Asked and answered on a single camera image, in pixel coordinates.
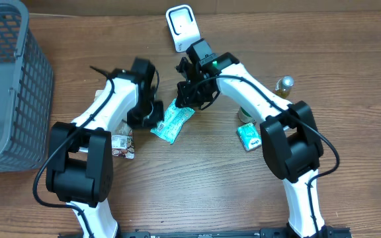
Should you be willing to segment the brown Pantree snack pouch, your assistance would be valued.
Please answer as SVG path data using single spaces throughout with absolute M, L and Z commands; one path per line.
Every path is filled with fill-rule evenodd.
M 133 132 L 127 124 L 126 112 L 121 107 L 122 97 L 113 94 L 96 120 L 102 119 L 106 130 L 111 132 L 112 155 L 133 159 L 135 156 Z

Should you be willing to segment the green lidded jar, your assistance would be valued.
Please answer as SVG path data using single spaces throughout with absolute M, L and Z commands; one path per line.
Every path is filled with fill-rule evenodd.
M 244 124 L 255 123 L 253 117 L 250 116 L 242 107 L 239 108 L 237 115 Z

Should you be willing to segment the small teal white packet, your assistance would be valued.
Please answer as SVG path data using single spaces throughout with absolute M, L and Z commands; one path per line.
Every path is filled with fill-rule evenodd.
M 246 151 L 257 149 L 262 145 L 261 137 L 253 123 L 238 127 L 237 134 Z

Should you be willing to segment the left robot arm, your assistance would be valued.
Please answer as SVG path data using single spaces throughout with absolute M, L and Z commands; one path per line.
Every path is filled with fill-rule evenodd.
M 156 68 L 134 66 L 130 71 L 99 71 L 106 77 L 101 96 L 70 123 L 52 126 L 48 160 L 40 169 L 46 188 L 56 194 L 57 208 L 72 209 L 82 237 L 120 237 L 108 194 L 113 180 L 112 133 L 125 120 L 133 129 L 152 129 L 163 120 L 163 103 L 152 80 Z

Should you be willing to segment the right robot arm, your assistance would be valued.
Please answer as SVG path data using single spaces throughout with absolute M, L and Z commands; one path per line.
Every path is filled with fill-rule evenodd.
M 189 53 L 175 68 L 178 107 L 202 107 L 214 93 L 230 97 L 259 123 L 263 158 L 283 182 L 290 216 L 286 231 L 296 237 L 325 237 L 317 179 L 326 141 L 311 108 L 276 96 L 253 78 L 239 60 L 225 53 Z

